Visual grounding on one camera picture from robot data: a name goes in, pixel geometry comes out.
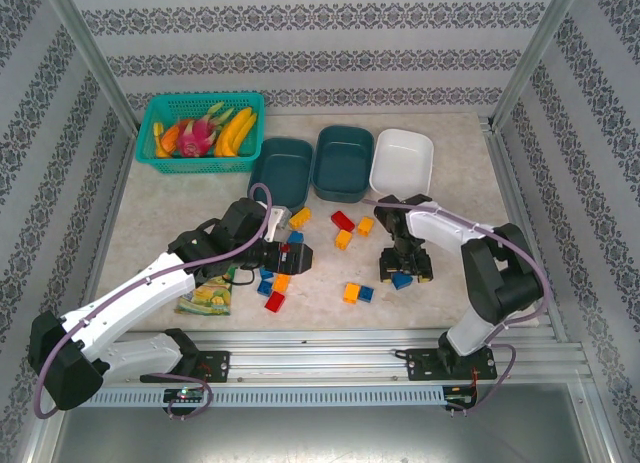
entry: patterned wall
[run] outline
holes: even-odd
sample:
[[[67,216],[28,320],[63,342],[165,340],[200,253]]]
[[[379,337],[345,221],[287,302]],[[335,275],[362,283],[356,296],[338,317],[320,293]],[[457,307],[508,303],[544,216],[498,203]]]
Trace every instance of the patterned wall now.
[[[489,116],[550,0],[74,0],[140,117],[158,93],[272,113]]]
[[[503,128],[566,328],[640,460],[640,0],[575,0]]]
[[[0,462],[32,418],[31,321],[84,299],[128,137],[47,0],[1,0]]]

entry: floor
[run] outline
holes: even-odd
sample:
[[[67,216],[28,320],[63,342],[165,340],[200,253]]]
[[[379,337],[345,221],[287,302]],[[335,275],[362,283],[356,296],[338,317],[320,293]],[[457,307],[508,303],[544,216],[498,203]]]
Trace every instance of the floor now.
[[[475,221],[500,225],[507,221],[478,118],[472,113],[403,115],[316,115],[267,117],[265,137],[289,136],[315,145],[320,130],[331,124],[366,128],[374,137],[384,129],[423,133],[434,143],[430,195],[443,207]],[[101,275],[98,296],[135,275],[152,262],[182,231],[222,216],[230,203],[245,196],[249,174],[161,175],[134,162],[127,180],[116,226]],[[376,198],[372,191],[369,197]],[[307,206],[312,220],[304,227],[305,242],[314,250],[310,271],[292,278],[279,313],[263,308],[257,282],[235,287],[230,316],[176,314],[175,304],[158,309],[139,322],[137,330],[258,330],[443,328],[456,323],[469,306],[458,255],[427,245],[434,280],[396,291],[378,281],[377,261],[391,239],[376,223],[368,238],[355,235],[346,251],[334,247],[337,228],[330,215],[342,210],[354,221],[372,216],[364,204],[320,200],[313,190]],[[250,277],[240,271],[236,279]],[[354,282],[374,288],[371,303],[342,301],[344,287]]]

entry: red block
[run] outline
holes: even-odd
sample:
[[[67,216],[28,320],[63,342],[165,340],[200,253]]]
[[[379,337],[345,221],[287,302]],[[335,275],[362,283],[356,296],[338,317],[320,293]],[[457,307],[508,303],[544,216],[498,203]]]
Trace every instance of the red block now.
[[[356,227],[353,221],[347,218],[341,211],[336,211],[333,215],[331,215],[331,221],[333,221],[341,230],[348,232],[352,232]]]
[[[282,293],[278,293],[277,291],[273,291],[271,296],[267,300],[267,304],[264,307],[269,310],[277,313],[280,310],[280,307],[284,303],[284,295]]]

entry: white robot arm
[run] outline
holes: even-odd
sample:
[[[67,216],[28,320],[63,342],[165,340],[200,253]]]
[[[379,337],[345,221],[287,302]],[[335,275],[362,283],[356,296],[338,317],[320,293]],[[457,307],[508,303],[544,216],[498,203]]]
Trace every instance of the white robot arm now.
[[[391,233],[393,248],[380,257],[380,278],[386,280],[394,271],[402,271],[428,281],[433,277],[431,260],[421,247],[428,241],[449,252],[461,255],[470,308],[462,320],[440,339],[446,366],[485,346],[485,340],[509,315],[529,307],[542,296],[542,284],[535,272],[520,256],[479,232],[494,233],[531,254],[520,229],[508,223],[498,228],[477,224],[472,228],[458,223],[463,218],[441,208],[435,201],[416,195],[399,202],[394,196],[379,204],[414,205],[416,209],[376,206],[374,214]],[[499,269],[496,261],[506,262]]]
[[[265,205],[241,198],[229,207],[222,220],[214,218],[182,233],[156,261],[109,294],[60,318],[50,311],[36,317],[31,327],[28,359],[38,374],[58,342],[78,323],[86,323],[62,346],[45,376],[44,385],[56,406],[62,410],[75,408],[103,384],[129,378],[145,381],[144,375],[152,373],[202,377],[194,374],[202,364],[199,351],[181,330],[170,329],[145,340],[115,341],[161,306],[215,276],[224,275],[233,264],[242,269],[264,267],[289,275],[311,268],[313,252],[308,246],[272,241],[276,229],[286,224],[290,215],[286,209],[272,207],[263,237],[233,258],[170,270],[184,263],[225,255],[244,245],[259,231],[265,212]],[[166,274],[158,275],[165,270]],[[144,283],[118,297],[134,282]],[[88,324],[90,314],[107,300],[113,301]]]

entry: plastic basket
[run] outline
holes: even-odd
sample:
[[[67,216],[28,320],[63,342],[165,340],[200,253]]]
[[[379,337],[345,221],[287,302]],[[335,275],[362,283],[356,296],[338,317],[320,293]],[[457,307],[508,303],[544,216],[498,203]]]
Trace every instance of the plastic basket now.
[[[238,157],[215,158],[207,155],[201,158],[156,158],[156,142],[153,136],[153,124],[162,122],[165,129],[184,118],[200,118],[207,110],[224,101],[221,114],[228,108],[235,111],[228,121],[242,108],[250,106],[258,114],[256,124],[247,135],[238,150]],[[136,159],[147,163],[161,173],[231,173],[251,171],[260,155],[264,138],[264,98],[260,93],[198,93],[182,95],[160,95],[149,103],[144,115],[138,141]]]

